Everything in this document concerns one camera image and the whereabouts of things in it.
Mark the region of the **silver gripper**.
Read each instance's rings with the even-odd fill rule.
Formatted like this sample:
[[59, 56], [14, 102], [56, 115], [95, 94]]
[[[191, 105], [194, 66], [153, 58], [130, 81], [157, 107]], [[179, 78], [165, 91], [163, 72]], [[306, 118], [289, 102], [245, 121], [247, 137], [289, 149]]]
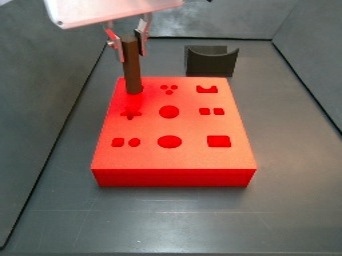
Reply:
[[105, 23], [109, 36], [107, 45], [117, 51], [118, 60], [125, 62], [123, 44], [114, 32], [114, 21], [126, 17], [142, 15], [135, 29], [139, 41], [139, 54], [147, 55], [147, 40], [153, 12], [177, 8], [185, 0], [43, 0], [51, 21], [62, 28], [71, 29], [95, 23]]

